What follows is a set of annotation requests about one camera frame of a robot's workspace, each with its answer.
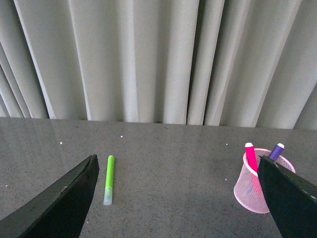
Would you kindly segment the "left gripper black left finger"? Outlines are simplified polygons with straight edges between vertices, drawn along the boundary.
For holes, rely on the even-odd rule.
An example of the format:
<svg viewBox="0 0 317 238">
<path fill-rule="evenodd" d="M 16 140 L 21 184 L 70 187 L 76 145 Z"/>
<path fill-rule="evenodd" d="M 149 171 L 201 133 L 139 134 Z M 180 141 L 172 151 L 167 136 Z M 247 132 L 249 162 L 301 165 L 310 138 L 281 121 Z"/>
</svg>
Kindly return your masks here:
<svg viewBox="0 0 317 238">
<path fill-rule="evenodd" d="M 2 238 L 77 238 L 90 209 L 99 175 L 96 155 L 0 222 Z"/>
</svg>

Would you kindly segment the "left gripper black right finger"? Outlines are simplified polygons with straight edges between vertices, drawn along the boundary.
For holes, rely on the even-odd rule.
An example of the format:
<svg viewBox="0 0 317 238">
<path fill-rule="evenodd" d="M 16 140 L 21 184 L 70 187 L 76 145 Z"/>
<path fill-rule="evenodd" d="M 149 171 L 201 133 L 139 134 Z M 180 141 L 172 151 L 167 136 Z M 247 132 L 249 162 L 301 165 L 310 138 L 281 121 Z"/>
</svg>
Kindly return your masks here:
<svg viewBox="0 0 317 238">
<path fill-rule="evenodd" d="M 262 156 L 258 177 L 269 211 L 284 238 L 317 236 L 317 186 Z"/>
</svg>

